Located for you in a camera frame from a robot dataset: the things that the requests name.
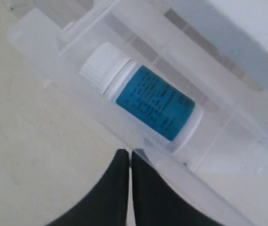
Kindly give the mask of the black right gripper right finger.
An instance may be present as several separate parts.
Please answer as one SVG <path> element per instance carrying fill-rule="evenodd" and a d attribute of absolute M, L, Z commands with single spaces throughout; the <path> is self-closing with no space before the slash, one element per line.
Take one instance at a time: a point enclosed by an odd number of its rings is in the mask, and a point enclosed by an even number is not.
<path fill-rule="evenodd" d="M 132 197 L 137 226 L 219 226 L 183 200 L 145 160 L 131 156 Z"/>

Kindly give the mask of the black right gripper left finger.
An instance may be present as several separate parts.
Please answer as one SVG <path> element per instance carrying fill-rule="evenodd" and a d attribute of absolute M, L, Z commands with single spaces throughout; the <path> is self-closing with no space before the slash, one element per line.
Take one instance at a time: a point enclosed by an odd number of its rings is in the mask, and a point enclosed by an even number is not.
<path fill-rule="evenodd" d="M 95 186 L 49 226 L 125 226 L 129 199 L 129 153 L 118 149 Z"/>

